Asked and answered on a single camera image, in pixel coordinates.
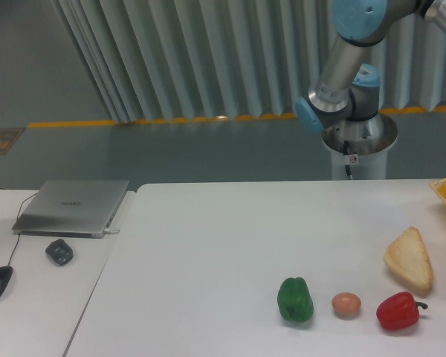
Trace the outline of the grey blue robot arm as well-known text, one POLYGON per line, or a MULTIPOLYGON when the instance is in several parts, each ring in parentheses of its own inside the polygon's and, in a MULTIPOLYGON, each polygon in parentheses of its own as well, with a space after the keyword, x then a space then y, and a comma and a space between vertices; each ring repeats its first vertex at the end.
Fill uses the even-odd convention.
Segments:
POLYGON ((295 103, 298 119, 315 133, 342 120, 370 120, 378 114, 380 80, 357 82, 369 49, 397 21, 411 14, 446 33, 446 1, 333 1, 337 38, 319 80, 295 103))

